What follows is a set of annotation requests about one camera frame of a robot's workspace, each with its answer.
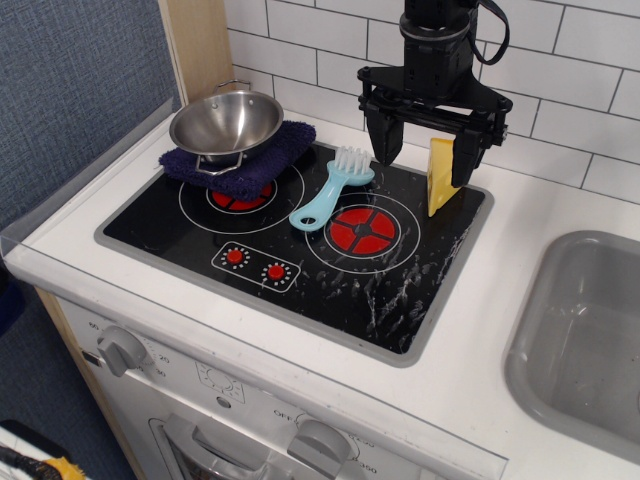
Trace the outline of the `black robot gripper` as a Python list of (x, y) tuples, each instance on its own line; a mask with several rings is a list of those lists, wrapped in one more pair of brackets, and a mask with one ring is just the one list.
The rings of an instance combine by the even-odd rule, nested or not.
[(487, 66), (499, 62), (510, 43), (506, 14), (492, 14), (503, 23), (504, 37), (491, 58), (477, 45), (477, 10), (406, 10), (399, 20), (403, 63), (358, 71), (360, 110), (379, 163), (395, 161), (406, 123), (449, 133), (455, 136), (451, 185), (463, 187), (485, 151), (502, 145), (513, 103), (473, 73), (476, 61)]

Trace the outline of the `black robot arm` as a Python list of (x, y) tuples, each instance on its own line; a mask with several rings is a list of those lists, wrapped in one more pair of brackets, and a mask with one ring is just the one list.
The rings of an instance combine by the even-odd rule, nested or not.
[(499, 62), (510, 39), (503, 39), (492, 58), (482, 56), (476, 45), (480, 8), (507, 19), (493, 1), (405, 2), (399, 20), (402, 65), (358, 71), (363, 88), (359, 108), (380, 163), (394, 162), (407, 123), (452, 134), (452, 184), (462, 187), (485, 151), (504, 142), (513, 103), (481, 84), (472, 67), (474, 62)]

